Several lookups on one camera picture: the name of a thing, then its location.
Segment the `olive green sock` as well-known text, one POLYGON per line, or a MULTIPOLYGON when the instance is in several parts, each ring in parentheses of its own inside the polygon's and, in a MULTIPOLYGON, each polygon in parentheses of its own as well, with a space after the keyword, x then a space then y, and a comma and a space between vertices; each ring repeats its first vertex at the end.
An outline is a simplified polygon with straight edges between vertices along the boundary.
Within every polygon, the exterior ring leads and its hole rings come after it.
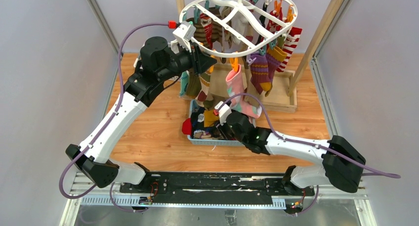
POLYGON ((186 88, 186 95, 192 99, 195 99, 201 91, 200 77, 194 74, 190 74, 188 78, 188 84, 186 88))

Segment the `mint green sock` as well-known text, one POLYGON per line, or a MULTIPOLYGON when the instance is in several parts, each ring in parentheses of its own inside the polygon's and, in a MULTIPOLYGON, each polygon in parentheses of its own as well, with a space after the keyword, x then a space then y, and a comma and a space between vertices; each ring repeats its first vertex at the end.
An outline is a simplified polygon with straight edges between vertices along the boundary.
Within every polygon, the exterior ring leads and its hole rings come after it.
POLYGON ((179 91, 180 98, 184 98, 186 96, 188 80, 189 80, 189 72, 184 71, 180 76, 180 91, 179 91))

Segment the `white oval sock hanger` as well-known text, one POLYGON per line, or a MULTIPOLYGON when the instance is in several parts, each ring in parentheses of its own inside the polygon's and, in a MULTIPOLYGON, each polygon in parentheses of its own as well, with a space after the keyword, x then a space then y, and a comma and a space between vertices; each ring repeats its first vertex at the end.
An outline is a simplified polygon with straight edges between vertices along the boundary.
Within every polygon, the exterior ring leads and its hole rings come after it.
MULTIPOLYGON (((296 15, 296 17, 293 19, 293 22, 295 22, 295 20, 298 16, 297 6, 295 5, 295 3, 292 0, 278 0, 278 1, 279 2, 285 1, 286 3, 289 4, 289 6, 290 5, 293 6, 293 12, 296 15)), ((212 3, 211 1, 208 1, 208 0, 201 3, 201 6, 208 9, 211 13, 213 13, 219 19, 225 19, 232 11, 232 8, 230 8, 230 7, 215 5, 214 3, 212 3)), ((207 27, 208 26, 208 21, 210 21, 211 25, 218 24, 219 26, 221 26, 218 22, 215 22, 208 15, 204 14, 200 10, 196 9, 195 7, 191 7, 191 8, 194 8, 194 10, 196 12, 196 15, 194 16, 194 22, 195 23, 198 23, 198 21, 203 21, 204 22, 204 27, 207 27)), ((263 28, 267 29, 267 25, 268 25, 269 20, 266 19, 266 17, 260 15, 259 13, 255 12, 253 10, 251 11, 251 14, 256 17, 257 21, 262 25, 263 28)), ((230 21, 227 22, 227 25, 231 26, 233 29, 238 31, 240 35, 245 36, 246 39, 248 39, 251 43, 253 43, 255 45, 260 44, 263 40, 263 37, 258 32, 255 31, 255 29, 252 27, 252 25, 240 13, 236 13, 234 15, 234 17, 230 21)), ((238 38, 236 38, 234 35, 232 35, 230 32, 228 32, 223 27, 222 27, 222 30, 227 33, 226 35, 232 39, 233 43, 235 43, 237 45, 245 45, 238 38)), ((274 41, 269 42, 266 45, 263 45, 263 47, 260 50, 262 50, 264 47, 265 47, 265 49, 267 49, 268 45, 275 45, 276 40, 277 40, 277 38, 274 41)), ((191 38, 190 42, 191 42, 191 47, 192 47, 193 43, 204 45, 202 42, 198 41, 198 39, 195 38, 194 36, 191 38)))

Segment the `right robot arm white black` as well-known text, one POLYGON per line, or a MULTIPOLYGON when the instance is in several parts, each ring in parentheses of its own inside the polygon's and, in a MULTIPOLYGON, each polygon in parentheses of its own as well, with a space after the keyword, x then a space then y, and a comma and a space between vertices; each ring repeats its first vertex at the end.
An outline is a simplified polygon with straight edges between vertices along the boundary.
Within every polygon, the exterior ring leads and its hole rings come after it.
POLYGON ((306 139, 289 136, 269 128, 255 127, 240 112, 220 113, 220 122, 247 149, 256 154, 284 155, 302 159, 312 166, 290 166, 282 180, 283 190, 290 195, 303 188, 331 184, 348 192, 358 191, 365 158, 343 137, 306 139))

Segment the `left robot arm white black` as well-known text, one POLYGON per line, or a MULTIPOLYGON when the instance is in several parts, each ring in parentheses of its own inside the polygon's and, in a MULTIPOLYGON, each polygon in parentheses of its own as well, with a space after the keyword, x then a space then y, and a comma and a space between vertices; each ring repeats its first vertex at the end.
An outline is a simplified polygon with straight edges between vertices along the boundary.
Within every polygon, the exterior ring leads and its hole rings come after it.
POLYGON ((140 50, 135 72, 105 118, 84 141, 67 147, 65 153, 71 163, 94 186, 104 188, 114 182, 126 182, 141 193, 151 188, 152 180, 146 176, 145 168, 111 160, 110 154, 133 121, 164 91, 165 81, 187 70, 202 74, 216 63, 197 43, 191 43, 190 48, 175 53, 165 38, 149 38, 140 50))

